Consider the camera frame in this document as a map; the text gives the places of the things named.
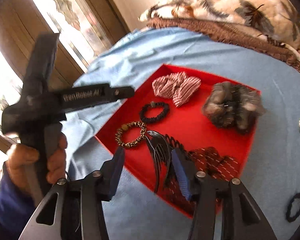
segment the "human hand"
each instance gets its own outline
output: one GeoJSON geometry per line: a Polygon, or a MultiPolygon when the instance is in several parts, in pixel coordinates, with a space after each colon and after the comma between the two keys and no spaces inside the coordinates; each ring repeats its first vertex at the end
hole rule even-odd
{"type": "MultiPolygon", "coordinates": [[[[58,148],[47,161],[47,181],[55,184],[58,179],[65,177],[66,172],[66,151],[68,142],[66,136],[61,133],[58,148]]],[[[14,144],[7,151],[7,170],[11,181],[24,193],[30,194],[30,187],[26,178],[24,165],[35,163],[39,159],[39,152],[36,149],[23,144],[14,144]]]]}

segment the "pink striped scrunchie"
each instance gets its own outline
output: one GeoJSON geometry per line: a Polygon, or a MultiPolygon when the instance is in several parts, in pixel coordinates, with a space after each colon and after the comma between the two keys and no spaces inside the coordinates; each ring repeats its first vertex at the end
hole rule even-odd
{"type": "Polygon", "coordinates": [[[175,106],[179,107],[189,101],[200,85],[200,78],[188,77],[183,71],[155,79],[152,89],[156,97],[172,98],[175,106]]]}

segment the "blue sleeve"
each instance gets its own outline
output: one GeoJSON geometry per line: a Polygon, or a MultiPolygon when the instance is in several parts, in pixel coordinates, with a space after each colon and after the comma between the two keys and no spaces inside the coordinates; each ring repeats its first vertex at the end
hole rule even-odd
{"type": "Polygon", "coordinates": [[[33,200],[13,184],[4,164],[0,182],[0,240],[18,240],[34,210],[33,200]]]}

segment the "person's arm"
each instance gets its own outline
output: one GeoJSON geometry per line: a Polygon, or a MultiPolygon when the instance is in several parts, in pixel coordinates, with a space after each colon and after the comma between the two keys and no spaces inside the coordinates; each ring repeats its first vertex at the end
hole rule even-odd
{"type": "MultiPolygon", "coordinates": [[[[66,137],[62,134],[58,149],[47,162],[47,181],[51,184],[65,176],[66,146],[66,137]]],[[[35,210],[23,166],[36,162],[39,153],[33,148],[17,144],[7,154],[9,159],[3,165],[0,182],[0,240],[18,240],[35,210]]]]}

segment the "finger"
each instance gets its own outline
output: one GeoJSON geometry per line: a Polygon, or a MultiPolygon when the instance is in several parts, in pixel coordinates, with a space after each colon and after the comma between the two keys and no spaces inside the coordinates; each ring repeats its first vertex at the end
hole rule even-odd
{"type": "Polygon", "coordinates": [[[66,149],[68,146],[67,137],[64,135],[64,133],[61,133],[60,135],[58,146],[61,149],[66,149]]]}
{"type": "Polygon", "coordinates": [[[63,167],[58,168],[55,171],[50,171],[47,174],[47,181],[50,184],[55,184],[58,179],[64,178],[66,173],[66,163],[63,167]]]}
{"type": "Polygon", "coordinates": [[[23,144],[14,144],[7,151],[8,165],[10,169],[18,169],[22,165],[36,162],[39,159],[39,152],[36,149],[23,144]]]}
{"type": "Polygon", "coordinates": [[[49,171],[54,171],[66,162],[66,151],[58,148],[53,155],[48,158],[47,168],[49,171]]]}

